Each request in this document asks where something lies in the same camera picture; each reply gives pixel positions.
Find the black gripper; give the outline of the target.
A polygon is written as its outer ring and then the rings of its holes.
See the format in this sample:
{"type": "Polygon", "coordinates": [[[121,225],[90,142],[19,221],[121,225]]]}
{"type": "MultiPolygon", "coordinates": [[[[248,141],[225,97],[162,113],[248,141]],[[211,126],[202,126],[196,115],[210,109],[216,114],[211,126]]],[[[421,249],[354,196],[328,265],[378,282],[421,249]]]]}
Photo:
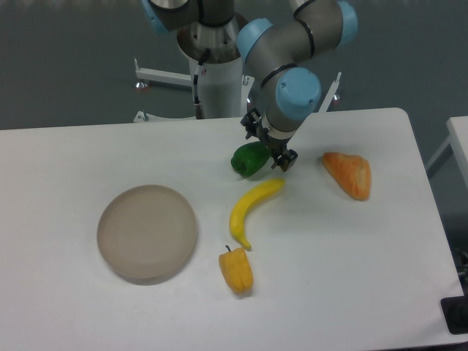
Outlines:
{"type": "Polygon", "coordinates": [[[264,127],[259,124],[260,119],[261,115],[257,108],[252,108],[244,115],[241,125],[246,131],[245,139],[257,137],[271,152],[273,159],[271,168],[279,167],[282,172],[287,172],[298,158],[298,154],[287,146],[293,133],[281,132],[272,126],[264,127]]]}

